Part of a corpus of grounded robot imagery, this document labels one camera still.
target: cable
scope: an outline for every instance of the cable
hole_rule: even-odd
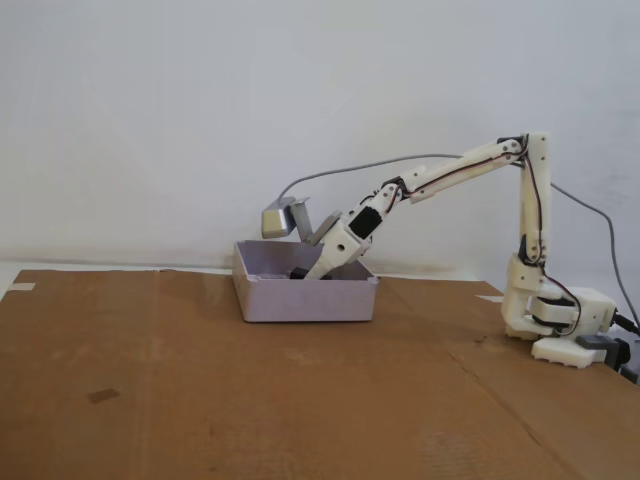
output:
[[[403,162],[405,160],[416,160],[418,158],[460,158],[460,155],[450,155],[447,153],[426,153],[423,155],[409,155],[407,157],[398,157],[392,158],[390,160],[382,160],[381,162],[367,163],[365,165],[358,165],[357,167],[347,167],[347,168],[338,168],[336,170],[327,170],[326,172],[314,173],[313,175],[308,175],[306,177],[299,178],[293,182],[291,182],[287,187],[282,191],[282,193],[278,196],[278,203],[282,200],[282,197],[298,183],[306,182],[307,180],[312,180],[318,177],[324,177],[325,175],[333,175],[334,173],[345,173],[345,172],[353,172],[355,170],[363,170],[365,168],[378,167],[380,165],[386,165],[388,163],[396,163]]]
[[[576,328],[578,328],[578,323],[580,323],[580,317],[582,316],[582,304],[580,303],[580,300],[578,300],[578,297],[576,297],[573,293],[571,293],[567,287],[562,285],[555,278],[551,278],[549,275],[547,275],[547,272],[545,272],[544,267],[540,267],[540,273],[542,273],[542,275],[551,283],[556,284],[564,293],[569,295],[573,299],[573,301],[576,303],[576,306],[578,307],[578,318],[576,319],[576,323],[573,324],[573,327],[571,327],[571,330],[568,332],[559,332],[557,329],[554,329],[554,331],[561,337],[566,337],[567,335],[571,335],[573,332],[576,331]]]
[[[387,208],[387,211],[385,213],[389,213],[391,211],[391,209],[393,208],[393,205],[396,203],[396,198],[398,196],[398,190],[400,190],[400,185],[398,185],[395,190],[393,191],[393,197],[391,197],[391,203],[389,204],[389,207]]]
[[[512,163],[511,165],[518,168],[524,168],[524,165],[518,164],[518,163]],[[618,259],[616,256],[616,235],[615,235],[615,230],[613,228],[613,221],[611,220],[609,215],[604,213],[602,210],[592,205],[589,205],[583,200],[580,200],[578,197],[570,194],[569,192],[564,190],[562,187],[559,187],[555,183],[551,182],[551,186],[557,191],[559,191],[560,193],[562,193],[563,195],[569,197],[574,202],[579,203],[583,207],[588,208],[589,210],[596,212],[599,215],[602,215],[604,219],[607,221],[607,224],[609,225],[609,239],[611,244],[611,260],[613,261],[613,270],[615,271],[615,274],[616,274],[616,280],[618,281],[618,286],[620,287],[620,291],[622,292],[622,295],[624,296],[624,299],[627,301],[627,305],[631,310],[631,315],[633,316],[633,320],[635,321],[636,326],[640,329],[640,320],[638,320],[638,314],[636,313],[636,309],[634,308],[633,303],[631,302],[631,299],[627,294],[627,290],[624,288],[624,284],[622,283],[622,277],[620,276],[620,269],[618,268]]]

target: black connector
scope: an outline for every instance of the black connector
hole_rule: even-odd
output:
[[[615,323],[616,325],[618,325],[620,328],[623,328],[627,332],[635,333],[636,335],[638,335],[640,337],[640,329],[638,329],[636,324],[633,323],[631,320],[629,320],[627,317],[625,317],[624,315],[619,314],[617,308],[616,308],[616,311],[613,314],[613,318],[611,319],[611,323]]]

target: white robotic arm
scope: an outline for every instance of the white robotic arm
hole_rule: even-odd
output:
[[[318,279],[356,260],[371,247],[371,235],[401,202],[417,203],[445,188],[519,162],[521,165],[521,215],[518,253],[509,261],[507,288],[502,303],[506,333],[534,340],[536,358],[585,367],[604,361],[601,345],[580,345],[584,337],[606,332],[616,313],[615,303],[585,288],[564,287],[549,277],[545,263],[550,223],[550,162],[548,135],[529,133],[499,139],[433,168],[419,166],[385,182],[349,215],[340,217],[322,236],[322,254],[305,279]]]
[[[538,138],[544,138],[543,135],[529,137],[529,143],[537,143]],[[525,137],[505,139],[476,148],[459,159],[433,168],[419,166],[385,182],[375,195],[366,197],[350,215],[341,217],[324,235],[321,239],[324,243],[322,255],[305,278],[321,278],[334,268],[350,263],[366,252],[371,246],[370,238],[373,232],[401,201],[408,199],[413,204],[426,200],[445,188],[513,163],[526,154],[528,146],[524,143]],[[527,178],[523,176],[523,183],[528,181]],[[530,258],[537,259],[539,254],[536,255],[535,251],[540,248],[535,244],[540,237],[537,203],[533,195],[523,194],[522,200],[523,204],[530,204],[523,206],[523,215],[531,212],[533,219],[521,221],[521,235],[534,238],[534,242],[531,242],[533,250],[530,252]]]

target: white tape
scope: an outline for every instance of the white tape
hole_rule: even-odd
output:
[[[503,296],[491,296],[491,295],[476,295],[478,298],[482,298],[483,300],[489,300],[490,302],[498,303],[501,302],[504,297]]]
[[[35,287],[35,283],[14,283],[7,288],[8,292],[30,292]]]

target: dark spot on cardboard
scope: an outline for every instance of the dark spot on cardboard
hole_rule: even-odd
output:
[[[106,390],[98,390],[97,392],[87,394],[87,398],[94,405],[96,403],[101,403],[106,400],[110,400],[112,398],[116,398],[120,396],[120,392],[114,390],[113,388],[107,388]]]

